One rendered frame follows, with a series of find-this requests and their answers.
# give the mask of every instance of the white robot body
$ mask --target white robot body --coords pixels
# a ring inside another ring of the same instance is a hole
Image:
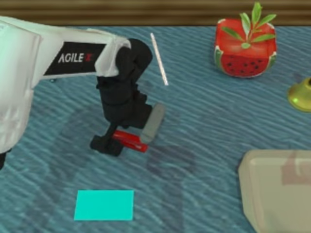
[[[0,17],[0,153],[22,137],[34,88],[42,79],[118,75],[116,55],[128,39],[93,29],[78,30]]]

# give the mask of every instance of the red watermelon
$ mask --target red watermelon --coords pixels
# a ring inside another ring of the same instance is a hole
[[[216,66],[224,73],[251,78],[262,74],[274,64],[276,32],[267,22],[276,15],[268,15],[259,21],[260,14],[261,6],[255,3],[252,20],[246,13],[242,13],[241,19],[218,21],[214,58]]]

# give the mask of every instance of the blue gray tabletop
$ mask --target blue gray tabletop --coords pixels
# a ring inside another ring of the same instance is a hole
[[[156,58],[138,81],[165,120],[146,153],[89,148],[104,134],[96,78],[42,81],[25,135],[0,173],[1,233],[253,233],[243,215],[237,168],[251,149],[311,147],[309,114],[287,90],[311,75],[309,27],[277,27],[278,58],[241,80],[217,70],[214,27],[98,27],[143,40]],[[78,190],[134,190],[133,221],[73,220]]]

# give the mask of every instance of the beige tray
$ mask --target beige tray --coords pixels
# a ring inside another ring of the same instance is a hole
[[[256,232],[311,233],[311,150],[250,150],[239,178]]]

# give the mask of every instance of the wooden plank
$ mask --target wooden plank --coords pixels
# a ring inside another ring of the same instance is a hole
[[[261,0],[274,25],[311,26],[310,0]],[[253,0],[2,0],[0,15],[51,25],[215,25]]]

